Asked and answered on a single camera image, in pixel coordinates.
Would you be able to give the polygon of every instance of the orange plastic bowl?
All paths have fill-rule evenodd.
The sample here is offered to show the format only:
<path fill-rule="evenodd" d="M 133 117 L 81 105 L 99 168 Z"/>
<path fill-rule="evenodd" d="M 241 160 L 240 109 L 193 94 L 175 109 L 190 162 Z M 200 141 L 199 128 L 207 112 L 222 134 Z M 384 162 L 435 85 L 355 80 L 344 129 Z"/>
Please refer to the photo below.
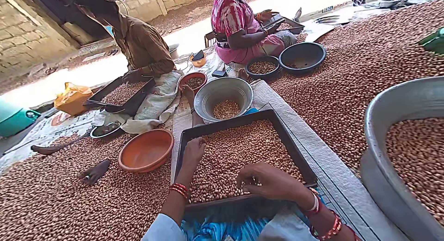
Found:
<path fill-rule="evenodd" d="M 119 154 L 120 167 L 131 173 L 147 173 L 163 165 L 171 156 L 174 137 L 163 129 L 141 133 L 130 140 Z"/>
<path fill-rule="evenodd" d="M 204 81 L 202 83 L 202 85 L 198 86 L 197 88 L 193 89 L 194 94 L 197 94 L 197 91 L 199 91 L 206 83 L 207 83 L 207 75 L 201 72 L 195 72 L 195 73 L 190 73 L 185 75 L 184 77 L 182 77 L 182 79 L 180 79 L 179 81 L 179 89 L 182 91 L 182 86 L 185 85 L 185 83 L 191 79 L 191 78 L 203 78 Z"/>
<path fill-rule="evenodd" d="M 197 61 L 192 61 L 192 59 L 194 58 L 194 55 L 192 54 L 189 58 L 189 60 L 191 61 L 191 63 L 193 64 L 193 66 L 195 67 L 202 67 L 203 65 L 205 65 L 205 63 L 207 63 L 207 53 L 203 52 L 203 58 Z"/>

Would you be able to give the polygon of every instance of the white sleeve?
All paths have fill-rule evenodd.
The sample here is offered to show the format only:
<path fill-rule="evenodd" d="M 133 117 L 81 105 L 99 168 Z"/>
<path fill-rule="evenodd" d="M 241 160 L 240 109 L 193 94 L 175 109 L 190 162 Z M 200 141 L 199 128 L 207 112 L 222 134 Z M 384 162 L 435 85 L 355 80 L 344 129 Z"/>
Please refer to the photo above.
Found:
<path fill-rule="evenodd" d="M 186 241 L 177 223 L 169 216 L 159 213 L 141 241 Z"/>

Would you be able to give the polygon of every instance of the white bangle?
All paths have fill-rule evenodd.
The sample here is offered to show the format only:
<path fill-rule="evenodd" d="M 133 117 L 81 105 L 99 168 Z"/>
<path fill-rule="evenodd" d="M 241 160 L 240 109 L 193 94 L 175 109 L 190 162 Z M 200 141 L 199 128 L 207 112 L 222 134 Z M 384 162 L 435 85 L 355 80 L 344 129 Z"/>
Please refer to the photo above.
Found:
<path fill-rule="evenodd" d="M 314 192 L 311 192 L 312 194 L 313 194 L 313 196 L 314 196 L 314 205 L 313 205 L 313 207 L 310 209 L 310 210 L 308 210 L 309 212 L 311 212 L 311 211 L 314 211 L 314 210 L 316 210 L 316 212 L 319 210 L 319 199 L 318 199 L 318 197 L 316 196 L 316 194 L 314 194 Z"/>

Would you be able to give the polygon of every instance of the pink dress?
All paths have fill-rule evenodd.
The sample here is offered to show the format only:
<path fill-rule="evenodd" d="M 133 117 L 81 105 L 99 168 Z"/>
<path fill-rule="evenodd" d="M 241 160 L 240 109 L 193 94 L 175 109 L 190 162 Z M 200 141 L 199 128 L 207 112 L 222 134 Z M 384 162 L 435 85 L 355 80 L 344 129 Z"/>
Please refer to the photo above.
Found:
<path fill-rule="evenodd" d="M 211 25 L 214 31 L 227 37 L 244 29 L 247 34 L 256 33 L 260 29 L 259 22 L 246 0 L 214 0 L 211 11 Z M 276 35 L 271 34 L 258 44 L 247 49 L 233 50 L 215 45 L 216 53 L 225 63 L 235 62 L 247 64 L 255 57 L 263 55 L 279 56 L 284 50 L 284 43 Z"/>

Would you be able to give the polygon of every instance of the brown shirt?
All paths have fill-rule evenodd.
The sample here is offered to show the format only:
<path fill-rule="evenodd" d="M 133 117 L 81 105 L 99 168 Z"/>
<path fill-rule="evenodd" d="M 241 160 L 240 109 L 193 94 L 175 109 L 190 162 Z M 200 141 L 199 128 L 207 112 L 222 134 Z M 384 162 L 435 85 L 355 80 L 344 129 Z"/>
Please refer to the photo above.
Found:
<path fill-rule="evenodd" d="M 123 14 L 119 19 L 122 33 L 113 29 L 115 41 L 134 69 L 161 75 L 175 68 L 167 43 L 153 26 Z"/>

